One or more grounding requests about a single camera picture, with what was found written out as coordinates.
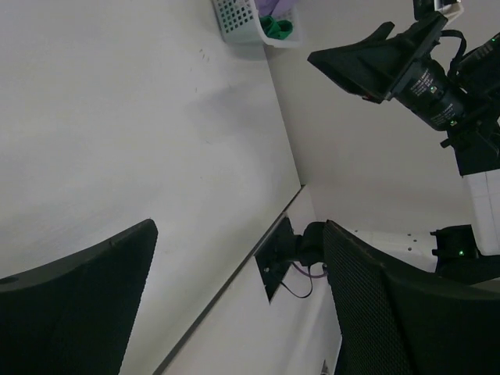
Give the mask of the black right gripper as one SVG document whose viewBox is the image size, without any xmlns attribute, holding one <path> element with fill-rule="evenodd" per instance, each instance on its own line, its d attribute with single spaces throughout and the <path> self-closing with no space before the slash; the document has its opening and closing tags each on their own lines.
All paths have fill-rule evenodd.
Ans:
<svg viewBox="0 0 500 375">
<path fill-rule="evenodd" d="M 382 23 L 368 42 L 312 52 L 307 61 L 338 87 L 369 102 L 395 99 L 433 129 L 454 127 L 466 112 L 466 93 L 431 57 L 443 36 L 459 38 L 444 29 L 447 19 L 432 12 L 407 31 L 385 41 L 395 28 Z"/>
</svg>

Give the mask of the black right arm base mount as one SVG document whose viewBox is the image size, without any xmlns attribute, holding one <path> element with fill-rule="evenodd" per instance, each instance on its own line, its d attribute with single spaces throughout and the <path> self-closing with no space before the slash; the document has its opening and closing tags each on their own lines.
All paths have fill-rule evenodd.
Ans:
<svg viewBox="0 0 500 375">
<path fill-rule="evenodd" d="M 290 219 L 285 217 L 264 241 L 255 254 L 255 260 L 269 300 L 280 287 L 291 291 L 284 283 L 291 267 L 305 276 L 310 284 L 327 276 L 323 254 L 324 227 L 324 222 L 312 222 L 302 234 L 296 234 Z"/>
</svg>

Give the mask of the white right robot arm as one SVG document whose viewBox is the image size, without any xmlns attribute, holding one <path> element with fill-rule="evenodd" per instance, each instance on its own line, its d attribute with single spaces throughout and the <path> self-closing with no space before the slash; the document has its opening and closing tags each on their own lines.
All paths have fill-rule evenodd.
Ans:
<svg viewBox="0 0 500 375">
<path fill-rule="evenodd" d="M 386 22 L 362 41 L 312 52 L 308 61 L 351 95 L 400 102 L 446 133 L 461 177 L 499 168 L 499 36 L 468 50 L 463 33 L 438 11 L 390 35 Z"/>
</svg>

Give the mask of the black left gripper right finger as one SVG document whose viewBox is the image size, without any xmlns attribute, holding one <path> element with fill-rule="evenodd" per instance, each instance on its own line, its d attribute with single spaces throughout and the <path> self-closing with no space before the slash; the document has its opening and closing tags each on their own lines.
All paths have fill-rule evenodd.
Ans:
<svg viewBox="0 0 500 375">
<path fill-rule="evenodd" d="M 499 295 L 396 259 L 333 221 L 323 230 L 349 374 L 497 374 Z"/>
</svg>

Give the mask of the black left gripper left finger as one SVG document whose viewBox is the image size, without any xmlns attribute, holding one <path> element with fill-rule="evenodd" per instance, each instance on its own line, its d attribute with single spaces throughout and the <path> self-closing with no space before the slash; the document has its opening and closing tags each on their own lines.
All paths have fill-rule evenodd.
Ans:
<svg viewBox="0 0 500 375">
<path fill-rule="evenodd" d="M 3 374 L 118 374 L 158 229 L 113 237 L 1 280 Z"/>
</svg>

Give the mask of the purple t shirt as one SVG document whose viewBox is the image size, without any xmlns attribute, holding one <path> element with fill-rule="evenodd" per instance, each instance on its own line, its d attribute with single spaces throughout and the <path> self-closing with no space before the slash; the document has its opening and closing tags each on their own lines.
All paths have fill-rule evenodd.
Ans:
<svg viewBox="0 0 500 375">
<path fill-rule="evenodd" d="M 260 16 L 283 16 L 291 10 L 298 0 L 255 0 Z"/>
</svg>

